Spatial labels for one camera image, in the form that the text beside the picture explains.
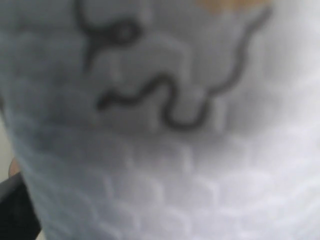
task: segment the black drawing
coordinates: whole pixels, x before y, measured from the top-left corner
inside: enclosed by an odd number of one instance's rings
[[[123,19],[105,27],[90,26],[84,19],[82,2],[83,0],[75,0],[75,16],[79,28],[89,38],[84,66],[84,70],[87,71],[91,66],[95,54],[103,48],[129,47],[139,39],[143,31],[133,18]],[[128,108],[137,106],[152,93],[156,92],[161,86],[166,86],[169,97],[165,100],[160,109],[162,122],[167,127],[176,131],[192,131],[200,128],[206,122],[210,114],[211,99],[229,91],[239,83],[248,63],[248,46],[250,39],[270,18],[271,14],[272,8],[271,6],[267,6],[260,16],[246,26],[243,36],[235,49],[235,64],[232,71],[229,76],[227,76],[224,83],[207,89],[203,103],[193,121],[180,122],[173,118],[173,111],[179,97],[178,81],[176,81],[174,76],[165,72],[156,74],[155,77],[142,86],[134,95],[124,95],[116,89],[106,91],[97,100],[97,110],[105,111],[113,105]]]

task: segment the textured white surface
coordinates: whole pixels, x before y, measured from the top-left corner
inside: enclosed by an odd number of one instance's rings
[[[85,75],[71,1],[35,10],[48,2],[16,1],[24,32],[4,27],[0,45],[14,49],[0,50],[5,120],[48,240],[319,239],[318,0],[274,1],[241,83],[187,133],[159,121],[163,89],[137,108],[98,113],[95,101],[164,70],[181,91],[174,117],[192,119],[260,8],[211,16],[191,0],[87,2],[95,24],[134,13],[148,31],[100,52]]]

